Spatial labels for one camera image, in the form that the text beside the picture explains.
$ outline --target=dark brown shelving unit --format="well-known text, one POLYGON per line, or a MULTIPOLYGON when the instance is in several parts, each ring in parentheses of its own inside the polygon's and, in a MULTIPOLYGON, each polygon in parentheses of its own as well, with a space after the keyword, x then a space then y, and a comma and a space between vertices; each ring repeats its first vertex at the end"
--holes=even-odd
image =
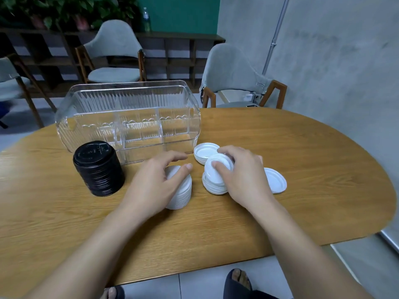
MULTIPOLYGON (((39 71, 43 76, 44 81, 40 81, 44 90, 50 97, 62 97, 69 88, 76 84, 83 83, 81 69, 77 60, 75 47, 82 45, 79 35, 95 34, 96 31, 90 32, 57 32, 49 30, 37 29, 13 29, 13 28, 0 28, 0 57, 6 56, 11 53, 17 53, 8 38, 9 35, 19 36, 22 38, 30 56, 21 56, 25 65, 34 67, 34 70, 39 71), (53 56, 44 40, 43 35, 53 34, 61 38, 63 46, 67 51, 68 56, 53 56), (74 73, 79 80, 66 81, 63 80, 59 66, 73 67, 74 73)), ((189 79, 185 79, 188 86, 194 91, 198 92, 201 80, 195 79, 196 67, 204 67, 206 60, 204 58, 196 58, 196 41, 197 40, 210 40, 213 46, 219 43, 224 43, 225 39, 217 34, 196 34, 196 33, 166 33, 166 32, 151 32, 151 33, 136 33, 137 39, 140 41, 146 38, 163 39, 165 46, 165 57, 145 57, 144 64, 146 69, 150 67, 164 67, 166 69, 166 79, 158 80, 171 80, 172 67, 188 67, 189 79), (168 57, 168 40, 170 39, 184 39, 190 42, 190 57, 189 58, 176 58, 168 57)), ((97 58, 93 60, 96 68, 99 67, 132 67, 138 68, 138 60, 130 57, 116 57, 108 56, 104 58, 97 58)), ((85 63, 86 70, 89 71, 88 63, 85 63)), ((23 71, 17 68, 18 72, 22 75, 23 71)), ((39 93, 32 89, 32 96, 38 97, 39 93)))

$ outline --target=plastic bottle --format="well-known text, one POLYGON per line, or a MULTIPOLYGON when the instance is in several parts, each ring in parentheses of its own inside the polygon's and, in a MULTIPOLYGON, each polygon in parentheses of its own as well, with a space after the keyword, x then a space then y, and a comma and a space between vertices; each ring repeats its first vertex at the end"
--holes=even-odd
POLYGON ((150 16, 147 12, 147 7, 144 7, 143 19, 144 19, 144 31, 151 32, 150 16))

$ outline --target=forearm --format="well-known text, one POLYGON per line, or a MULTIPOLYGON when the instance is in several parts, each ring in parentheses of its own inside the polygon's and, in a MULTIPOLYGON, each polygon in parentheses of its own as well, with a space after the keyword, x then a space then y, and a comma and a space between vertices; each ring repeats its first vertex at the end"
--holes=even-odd
POLYGON ((123 218, 114 211, 97 230, 47 279, 25 299, 98 299, 115 263, 134 231, 141 225, 140 218, 123 218))
POLYGON ((371 298, 296 224, 274 199, 254 208, 295 298, 371 298))

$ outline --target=shelf top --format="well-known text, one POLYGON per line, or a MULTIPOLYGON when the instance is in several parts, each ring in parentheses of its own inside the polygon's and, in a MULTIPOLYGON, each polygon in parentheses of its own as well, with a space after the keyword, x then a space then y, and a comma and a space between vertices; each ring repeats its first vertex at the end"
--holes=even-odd
MULTIPOLYGON (((19 29, 19 28, 2 28, 0 27, 0 33, 39 33, 39 34, 57 34, 59 32, 52 30, 42 29, 19 29)), ((97 31, 66 31, 65 35, 78 35, 84 33, 97 33, 97 31)), ((224 38, 217 34, 206 34, 206 33, 178 33, 178 32, 162 32, 152 31, 149 33, 137 32, 135 33, 138 38, 163 38, 163 39, 193 39, 193 40, 216 40, 225 41, 224 38)))

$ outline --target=transparent organizer box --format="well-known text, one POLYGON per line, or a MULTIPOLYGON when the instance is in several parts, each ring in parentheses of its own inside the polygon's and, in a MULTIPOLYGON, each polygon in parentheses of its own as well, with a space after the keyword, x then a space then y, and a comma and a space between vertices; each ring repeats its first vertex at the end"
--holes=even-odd
POLYGON ((162 151, 192 153, 201 131, 199 110, 184 81, 86 84, 71 87, 55 122, 70 152, 102 140, 128 164, 162 151))

